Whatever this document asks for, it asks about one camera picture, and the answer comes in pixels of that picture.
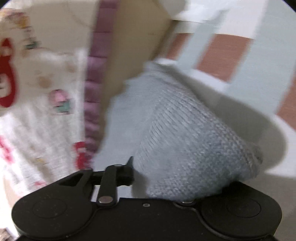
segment gray knit fabric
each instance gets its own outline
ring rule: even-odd
[[[183,78],[172,67],[148,63],[123,94],[132,96],[138,113],[131,114],[145,126],[134,152],[134,197],[191,200],[258,174],[256,147],[181,84]]]

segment metal screw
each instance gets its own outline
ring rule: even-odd
[[[183,204],[190,204],[190,203],[193,203],[194,201],[185,201],[185,202],[181,202]]]
[[[113,201],[113,198],[110,196],[102,196],[99,198],[99,203],[101,204],[108,204],[111,203]]]

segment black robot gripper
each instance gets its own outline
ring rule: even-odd
[[[18,241],[276,240],[280,206],[243,183],[192,202],[118,201],[117,187],[132,183],[130,165],[113,165],[101,172],[78,171],[23,197],[12,210]],[[95,185],[99,194],[91,202]]]

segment knitted sock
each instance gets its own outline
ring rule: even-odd
[[[192,200],[258,174],[257,147],[217,118],[182,79],[173,67],[148,63],[128,82],[126,94],[142,105],[146,126],[134,154],[134,197]]]

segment terracotta tile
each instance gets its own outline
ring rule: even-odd
[[[285,122],[296,130],[296,74],[288,94],[278,112]]]
[[[252,39],[215,34],[197,69],[218,79],[229,81]]]
[[[190,33],[176,34],[175,39],[173,40],[171,46],[169,47],[166,58],[176,60],[179,57],[183,46],[185,45],[185,43],[187,42],[188,38],[191,35],[192,34]]]

